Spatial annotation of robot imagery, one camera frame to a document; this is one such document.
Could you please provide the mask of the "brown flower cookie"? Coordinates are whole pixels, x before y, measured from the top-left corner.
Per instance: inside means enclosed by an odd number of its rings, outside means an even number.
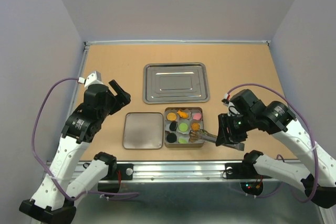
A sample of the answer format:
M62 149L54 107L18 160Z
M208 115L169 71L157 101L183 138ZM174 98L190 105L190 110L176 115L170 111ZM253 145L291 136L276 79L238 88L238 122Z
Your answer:
M198 122L191 123L191 130L192 131L199 131L201 129L201 125Z

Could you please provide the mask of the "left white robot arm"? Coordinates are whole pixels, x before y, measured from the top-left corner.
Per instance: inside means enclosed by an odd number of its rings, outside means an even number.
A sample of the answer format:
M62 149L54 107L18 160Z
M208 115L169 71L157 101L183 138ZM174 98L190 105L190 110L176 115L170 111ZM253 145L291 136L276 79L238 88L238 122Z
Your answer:
M104 85L99 78L78 78L86 90L83 102L66 120L56 155L50 166L34 153L46 175L30 199L23 200L19 211L41 223L71 223L76 205L83 197L94 194L92 188L102 178L118 175L117 159L105 152L96 154L88 168L72 180L77 164L101 130L106 117L131 102L131 96L115 80Z

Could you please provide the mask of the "orange round cookie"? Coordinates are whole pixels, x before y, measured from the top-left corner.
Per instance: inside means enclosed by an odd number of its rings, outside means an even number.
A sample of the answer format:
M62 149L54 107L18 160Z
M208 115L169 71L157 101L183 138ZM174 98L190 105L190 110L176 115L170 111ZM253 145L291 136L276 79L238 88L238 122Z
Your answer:
M198 136L195 135L195 134L190 134L190 139L189 139L189 142L190 143L194 143L198 140Z

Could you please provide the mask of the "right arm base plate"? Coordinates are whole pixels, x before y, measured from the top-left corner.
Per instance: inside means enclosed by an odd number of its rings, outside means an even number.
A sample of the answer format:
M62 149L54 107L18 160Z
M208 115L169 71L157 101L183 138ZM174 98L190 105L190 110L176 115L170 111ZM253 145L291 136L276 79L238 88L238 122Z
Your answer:
M257 179L261 178L254 167L239 163L226 163L224 169L224 178L226 179Z

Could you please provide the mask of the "black round cookie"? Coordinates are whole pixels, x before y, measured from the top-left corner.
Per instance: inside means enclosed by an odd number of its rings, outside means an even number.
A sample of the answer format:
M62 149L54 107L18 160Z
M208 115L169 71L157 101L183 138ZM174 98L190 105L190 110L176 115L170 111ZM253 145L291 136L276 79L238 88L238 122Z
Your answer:
M166 141L168 143L175 143L177 141L177 135L175 133L169 133L166 136Z

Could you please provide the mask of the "square tin lid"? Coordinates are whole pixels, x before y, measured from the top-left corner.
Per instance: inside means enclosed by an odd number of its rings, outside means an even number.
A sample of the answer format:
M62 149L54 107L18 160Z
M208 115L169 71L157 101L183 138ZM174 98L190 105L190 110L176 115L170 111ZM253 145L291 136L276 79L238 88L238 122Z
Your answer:
M123 147L127 150L157 150L163 146L163 115L132 112L125 117Z

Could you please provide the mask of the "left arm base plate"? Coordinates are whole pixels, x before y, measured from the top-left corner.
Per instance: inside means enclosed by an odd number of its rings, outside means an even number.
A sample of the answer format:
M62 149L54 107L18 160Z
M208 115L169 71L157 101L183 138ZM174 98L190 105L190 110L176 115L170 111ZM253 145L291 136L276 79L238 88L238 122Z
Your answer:
M115 171L110 175L110 180L132 180L134 165L132 163L117 163Z

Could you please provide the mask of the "green round cookie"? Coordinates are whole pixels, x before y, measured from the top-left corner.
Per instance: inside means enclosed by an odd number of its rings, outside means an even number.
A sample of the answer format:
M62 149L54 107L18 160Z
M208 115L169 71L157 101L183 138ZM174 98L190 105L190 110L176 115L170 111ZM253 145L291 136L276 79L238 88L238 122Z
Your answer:
M178 143L179 144L188 144L188 139L185 137L179 137L178 138Z
M187 132L188 131L188 124L187 123L180 123L178 129L181 132Z

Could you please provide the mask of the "metal tongs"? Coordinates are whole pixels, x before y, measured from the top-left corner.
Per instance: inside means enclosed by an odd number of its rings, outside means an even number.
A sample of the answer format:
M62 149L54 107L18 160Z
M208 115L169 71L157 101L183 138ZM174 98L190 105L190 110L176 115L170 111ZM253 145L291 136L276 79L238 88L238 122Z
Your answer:
M207 132L206 130L199 130L199 131L190 131L190 134L195 134L198 136L198 141L207 141L210 143L214 143L216 146L225 146L229 148L233 148L238 151L244 151L245 150L245 144L244 143L217 143L217 136L214 134L211 134Z

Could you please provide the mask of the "silver metal tray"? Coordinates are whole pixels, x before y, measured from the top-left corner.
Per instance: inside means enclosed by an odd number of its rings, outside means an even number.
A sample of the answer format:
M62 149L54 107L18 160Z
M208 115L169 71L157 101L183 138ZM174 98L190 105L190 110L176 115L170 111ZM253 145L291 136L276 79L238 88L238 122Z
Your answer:
M142 97L146 104L207 102L206 67L201 62L148 64L143 69Z

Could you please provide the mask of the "pink round cookie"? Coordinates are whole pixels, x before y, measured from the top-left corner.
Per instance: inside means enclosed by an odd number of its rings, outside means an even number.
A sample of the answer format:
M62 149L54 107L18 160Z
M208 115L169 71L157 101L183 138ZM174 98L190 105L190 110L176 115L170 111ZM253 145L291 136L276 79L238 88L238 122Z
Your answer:
M197 112L193 115L193 120L200 121L202 119L202 114L200 112Z

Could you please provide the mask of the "black sandwich cookie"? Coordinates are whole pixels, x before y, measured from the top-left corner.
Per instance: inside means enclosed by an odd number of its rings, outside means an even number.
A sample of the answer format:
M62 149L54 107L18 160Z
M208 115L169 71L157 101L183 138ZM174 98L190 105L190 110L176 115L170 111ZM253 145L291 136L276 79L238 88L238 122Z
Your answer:
M178 123L176 121L172 121L169 125L169 130L175 132L177 130Z

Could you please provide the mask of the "orange fish cookie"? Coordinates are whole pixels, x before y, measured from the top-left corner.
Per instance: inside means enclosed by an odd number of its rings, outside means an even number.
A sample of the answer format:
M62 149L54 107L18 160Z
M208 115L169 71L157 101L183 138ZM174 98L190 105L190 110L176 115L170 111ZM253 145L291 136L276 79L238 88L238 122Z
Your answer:
M182 119L188 119L189 118L189 114L185 111L182 110L178 110L177 114L179 115L180 118Z

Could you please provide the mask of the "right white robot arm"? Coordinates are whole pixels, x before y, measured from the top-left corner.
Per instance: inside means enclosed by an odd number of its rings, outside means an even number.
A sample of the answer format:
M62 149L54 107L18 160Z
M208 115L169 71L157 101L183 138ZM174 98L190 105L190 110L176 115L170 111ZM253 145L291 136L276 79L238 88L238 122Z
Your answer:
M335 206L335 158L313 140L308 128L297 119L298 113L280 101L265 105L249 89L235 95L226 93L222 102L232 105L236 113L218 115L216 146L243 143L249 131L260 130L286 146L302 164L290 165L253 150L244 155L234 171L243 177L277 179L303 192L319 207Z

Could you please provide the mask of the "orange waffle cookie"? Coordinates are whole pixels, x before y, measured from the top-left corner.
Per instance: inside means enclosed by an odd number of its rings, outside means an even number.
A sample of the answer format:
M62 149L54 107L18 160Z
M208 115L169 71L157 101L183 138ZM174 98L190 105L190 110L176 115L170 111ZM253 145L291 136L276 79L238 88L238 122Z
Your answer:
M176 121L177 116L174 112L170 112L166 115L167 120L169 121Z

